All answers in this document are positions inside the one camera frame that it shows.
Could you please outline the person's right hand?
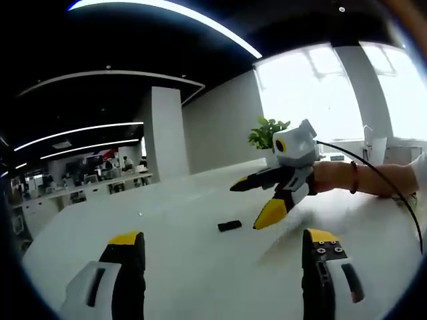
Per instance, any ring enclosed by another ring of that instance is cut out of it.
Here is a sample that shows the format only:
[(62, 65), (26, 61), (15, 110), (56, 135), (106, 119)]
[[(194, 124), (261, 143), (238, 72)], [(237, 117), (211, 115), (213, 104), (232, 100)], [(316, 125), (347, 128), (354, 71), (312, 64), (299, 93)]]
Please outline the person's right hand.
[(349, 163), (319, 161), (314, 163), (314, 190), (323, 193), (333, 189), (351, 190), (353, 167)]

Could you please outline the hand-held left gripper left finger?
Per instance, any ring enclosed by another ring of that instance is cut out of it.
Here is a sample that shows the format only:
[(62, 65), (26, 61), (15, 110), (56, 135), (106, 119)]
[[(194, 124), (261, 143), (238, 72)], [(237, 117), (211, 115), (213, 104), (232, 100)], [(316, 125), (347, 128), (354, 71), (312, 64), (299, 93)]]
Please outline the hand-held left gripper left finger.
[(143, 319), (145, 239), (140, 231), (109, 240), (66, 286), (63, 319)]

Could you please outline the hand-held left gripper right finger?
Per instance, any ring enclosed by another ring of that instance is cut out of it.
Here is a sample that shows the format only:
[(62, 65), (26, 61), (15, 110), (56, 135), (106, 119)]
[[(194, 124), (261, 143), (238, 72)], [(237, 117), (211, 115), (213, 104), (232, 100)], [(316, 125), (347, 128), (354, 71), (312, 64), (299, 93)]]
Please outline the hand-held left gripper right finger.
[(304, 319), (378, 319), (368, 278), (337, 236), (305, 229), (302, 237)]

